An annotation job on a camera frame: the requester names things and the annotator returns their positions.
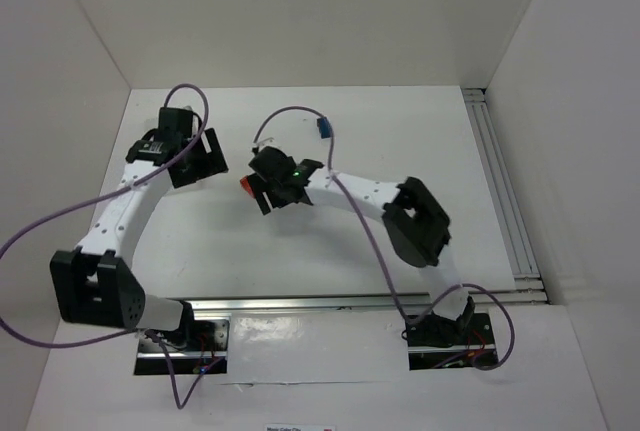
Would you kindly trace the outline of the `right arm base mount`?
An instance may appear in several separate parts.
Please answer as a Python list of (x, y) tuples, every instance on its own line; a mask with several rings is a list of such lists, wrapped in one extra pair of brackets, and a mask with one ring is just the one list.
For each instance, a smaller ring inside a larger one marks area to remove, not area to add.
[(487, 367), (499, 361), (491, 320), (487, 313), (475, 313), (460, 337), (442, 338), (425, 325), (405, 326), (411, 371)]

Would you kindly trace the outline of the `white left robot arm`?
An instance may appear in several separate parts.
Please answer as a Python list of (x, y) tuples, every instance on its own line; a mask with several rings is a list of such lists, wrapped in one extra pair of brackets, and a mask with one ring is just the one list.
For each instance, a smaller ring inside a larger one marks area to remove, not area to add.
[(228, 170), (214, 129), (195, 129), (190, 108), (163, 107), (158, 125), (125, 157), (119, 196), (71, 251), (58, 251), (50, 273), (64, 321), (122, 330), (151, 329), (176, 348), (198, 332), (184, 300), (147, 293), (132, 270), (139, 240), (157, 204), (171, 190)]

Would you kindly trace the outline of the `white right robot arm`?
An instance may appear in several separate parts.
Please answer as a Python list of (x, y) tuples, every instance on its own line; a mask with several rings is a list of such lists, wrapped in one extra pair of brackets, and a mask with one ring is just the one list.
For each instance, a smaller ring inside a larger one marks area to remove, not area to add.
[(449, 347), (462, 340), (475, 304), (453, 264), (451, 220), (421, 180), (372, 181), (319, 161), (297, 162), (273, 146), (256, 147), (249, 167), (252, 173), (241, 179), (241, 186), (264, 215), (304, 204), (349, 211), (364, 224), (382, 224), (396, 255), (422, 271), (427, 293), (436, 302), (425, 315), (407, 317), (408, 326), (422, 332), (430, 346)]

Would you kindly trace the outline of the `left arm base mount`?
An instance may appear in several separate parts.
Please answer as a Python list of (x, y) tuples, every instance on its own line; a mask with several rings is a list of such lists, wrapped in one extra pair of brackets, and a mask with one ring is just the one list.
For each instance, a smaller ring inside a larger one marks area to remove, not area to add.
[(169, 368), (163, 348), (168, 352), (176, 376), (226, 374), (229, 328), (228, 317), (217, 317), (213, 320), (195, 320), (186, 334), (155, 331), (156, 340), (143, 336), (138, 341), (133, 374), (168, 376)]

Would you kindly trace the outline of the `blue wood block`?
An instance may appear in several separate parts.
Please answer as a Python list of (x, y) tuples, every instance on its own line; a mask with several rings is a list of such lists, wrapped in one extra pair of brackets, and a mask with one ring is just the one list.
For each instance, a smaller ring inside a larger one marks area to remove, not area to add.
[(316, 126), (321, 139), (329, 139), (333, 137), (332, 127), (327, 117), (318, 117), (316, 119)]

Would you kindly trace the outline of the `red wood block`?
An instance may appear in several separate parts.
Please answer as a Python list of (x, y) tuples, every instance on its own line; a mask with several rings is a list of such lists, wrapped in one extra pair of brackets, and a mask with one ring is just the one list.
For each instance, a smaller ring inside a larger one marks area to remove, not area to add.
[(241, 180), (240, 180), (240, 184), (242, 186), (242, 188), (248, 193), (248, 194), (252, 194), (253, 190), (251, 188), (251, 185), (249, 183), (249, 177), (248, 176), (244, 176)]

